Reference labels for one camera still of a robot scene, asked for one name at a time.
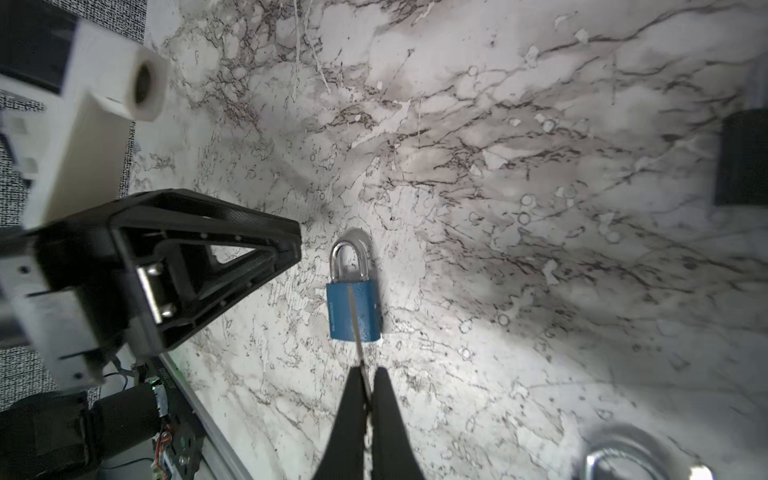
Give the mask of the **small black padlock top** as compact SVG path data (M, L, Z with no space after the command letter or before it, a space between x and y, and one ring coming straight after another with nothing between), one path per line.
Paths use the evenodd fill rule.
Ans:
M767 206L767 109L733 113L723 121L714 204Z

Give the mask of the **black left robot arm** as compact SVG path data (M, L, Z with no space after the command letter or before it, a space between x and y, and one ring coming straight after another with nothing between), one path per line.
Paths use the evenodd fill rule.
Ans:
M1 415L5 479L79 479L161 429L147 384L90 404L123 347L171 351L301 258L296 221L190 190L135 194L1 232L1 345L38 352L54 393Z

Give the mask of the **blue padlock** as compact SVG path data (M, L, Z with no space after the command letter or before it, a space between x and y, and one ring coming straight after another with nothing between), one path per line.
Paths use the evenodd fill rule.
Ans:
M353 251L358 270L343 271L341 254ZM330 252L330 282L326 285L329 334L332 340L373 343L382 336L383 318L378 283L371 273L372 263L362 242L339 239Z

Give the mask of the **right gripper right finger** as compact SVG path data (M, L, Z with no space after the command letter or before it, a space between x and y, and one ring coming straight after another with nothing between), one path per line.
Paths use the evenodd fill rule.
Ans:
M390 376L384 367L378 367L374 375L372 428L373 479L425 479L410 445Z

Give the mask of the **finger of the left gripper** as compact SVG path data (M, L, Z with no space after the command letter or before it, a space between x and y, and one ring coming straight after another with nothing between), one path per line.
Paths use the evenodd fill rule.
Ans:
M296 231L119 230L136 354L185 342L300 260Z
M190 190L130 197L109 227L131 263L179 281L258 282L301 259L297 222Z

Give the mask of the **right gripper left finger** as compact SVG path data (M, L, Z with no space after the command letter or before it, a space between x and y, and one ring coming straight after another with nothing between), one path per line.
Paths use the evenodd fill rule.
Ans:
M349 371L331 435L313 476L319 479L363 479L367 396L360 367Z

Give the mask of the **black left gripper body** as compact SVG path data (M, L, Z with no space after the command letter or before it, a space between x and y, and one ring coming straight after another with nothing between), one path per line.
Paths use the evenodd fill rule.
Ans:
M1 346L36 351L59 389L87 390L128 347L150 356L136 228L1 230Z

